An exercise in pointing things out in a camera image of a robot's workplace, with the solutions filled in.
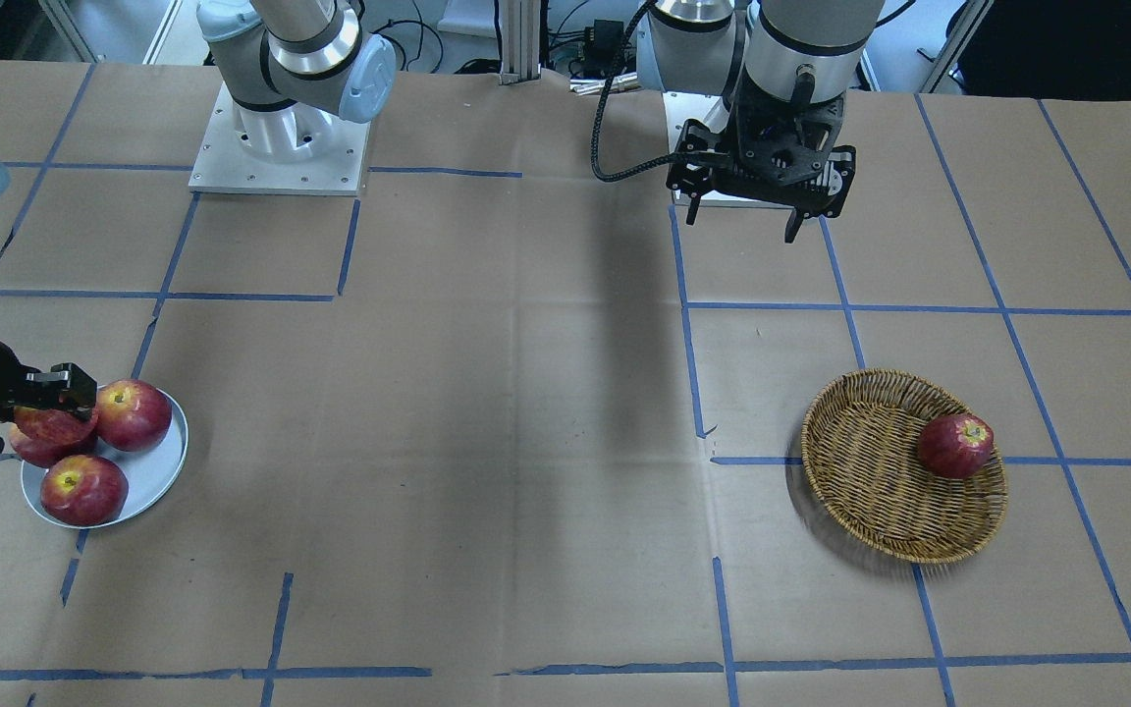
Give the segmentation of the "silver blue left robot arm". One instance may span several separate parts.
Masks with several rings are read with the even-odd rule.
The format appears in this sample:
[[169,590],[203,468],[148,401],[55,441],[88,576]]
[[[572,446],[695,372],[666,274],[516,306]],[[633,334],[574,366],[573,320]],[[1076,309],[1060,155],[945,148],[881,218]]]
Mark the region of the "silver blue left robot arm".
[[691,210],[725,195],[805,219],[839,215],[856,150],[839,143],[845,94],[880,1],[655,1],[634,27],[637,76],[664,94],[703,95],[672,124],[666,187]]

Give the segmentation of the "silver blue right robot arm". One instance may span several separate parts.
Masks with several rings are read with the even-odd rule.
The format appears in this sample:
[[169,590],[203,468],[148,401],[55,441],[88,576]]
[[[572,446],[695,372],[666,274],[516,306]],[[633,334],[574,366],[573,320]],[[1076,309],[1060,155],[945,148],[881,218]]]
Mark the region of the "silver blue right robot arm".
[[389,38],[342,1],[214,3],[215,71],[0,62],[0,421],[88,415],[103,368],[162,340],[154,380],[295,438],[387,424],[481,436],[665,431],[663,202],[612,187],[607,100],[534,78],[397,86]]

